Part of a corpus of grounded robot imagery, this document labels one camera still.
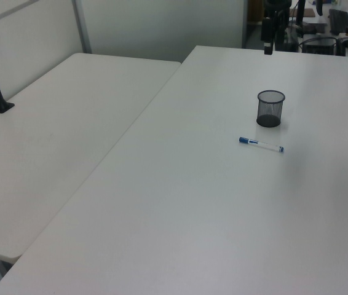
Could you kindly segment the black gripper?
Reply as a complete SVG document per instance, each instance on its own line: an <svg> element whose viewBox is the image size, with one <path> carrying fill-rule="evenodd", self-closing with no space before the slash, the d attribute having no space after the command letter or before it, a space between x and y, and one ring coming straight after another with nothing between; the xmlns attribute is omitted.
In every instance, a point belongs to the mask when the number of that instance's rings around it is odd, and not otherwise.
<svg viewBox="0 0 348 295"><path fill-rule="evenodd" d="M265 0L264 9L269 13L277 14L276 49L283 50L285 42L285 30L287 27L287 13L285 9L291 7L292 0ZM263 18L261 28L261 40L264 43L264 54L272 55L273 52L273 30L272 19Z"/></svg>

